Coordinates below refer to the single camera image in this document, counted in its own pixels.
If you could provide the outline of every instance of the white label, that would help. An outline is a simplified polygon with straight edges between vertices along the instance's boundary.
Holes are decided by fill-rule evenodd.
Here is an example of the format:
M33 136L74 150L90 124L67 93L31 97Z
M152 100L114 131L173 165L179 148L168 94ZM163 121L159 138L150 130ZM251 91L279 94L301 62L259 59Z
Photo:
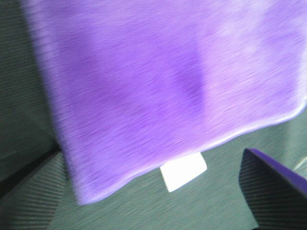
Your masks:
M169 192L180 188L207 170L200 152L169 161L160 167Z

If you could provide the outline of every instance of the purple fabric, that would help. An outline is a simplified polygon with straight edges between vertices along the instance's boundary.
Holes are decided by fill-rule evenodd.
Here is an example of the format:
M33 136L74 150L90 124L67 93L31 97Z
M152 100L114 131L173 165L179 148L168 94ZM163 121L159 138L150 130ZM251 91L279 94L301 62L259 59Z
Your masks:
M80 204L305 106L305 0L23 3Z

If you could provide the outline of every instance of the carbon fiber pattern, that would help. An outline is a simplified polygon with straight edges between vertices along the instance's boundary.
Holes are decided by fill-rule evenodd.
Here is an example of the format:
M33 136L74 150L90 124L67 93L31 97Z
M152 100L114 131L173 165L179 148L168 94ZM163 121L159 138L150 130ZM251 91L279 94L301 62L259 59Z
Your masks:
M0 229L47 229L65 182L62 154L53 154L0 201Z
M261 230L307 229L307 198L249 149L239 184Z

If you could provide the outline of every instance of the textured black surface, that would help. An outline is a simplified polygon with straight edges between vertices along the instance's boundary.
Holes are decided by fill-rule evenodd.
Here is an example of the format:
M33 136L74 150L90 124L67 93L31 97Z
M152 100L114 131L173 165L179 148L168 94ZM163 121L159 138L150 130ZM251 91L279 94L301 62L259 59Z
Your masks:
M8 178L0 181L0 199L5 196L8 192L10 192L14 187L18 186L18 184L26 178L35 168L39 167L53 152L48 152L30 164L23 167L17 173L9 176Z
M307 197L252 150L243 154L239 183L262 230L307 229Z
M53 154L0 200L0 229L47 229L65 183L62 154Z
M0 0L0 181L57 149L20 5Z

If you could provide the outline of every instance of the gray fabric surface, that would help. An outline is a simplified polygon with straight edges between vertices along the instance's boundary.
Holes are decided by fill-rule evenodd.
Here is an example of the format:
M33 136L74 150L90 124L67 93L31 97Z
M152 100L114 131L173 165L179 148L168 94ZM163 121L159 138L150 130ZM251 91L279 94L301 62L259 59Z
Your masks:
M0 181L58 150L17 0L0 0Z
M101 202L79 206L71 184L50 230L250 230L257 226L238 185L244 148L257 148L289 168L307 155L307 110L293 120L237 137L202 153L208 170L167 192L159 169Z
M65 182L63 156L52 154L0 200L0 229L47 229Z

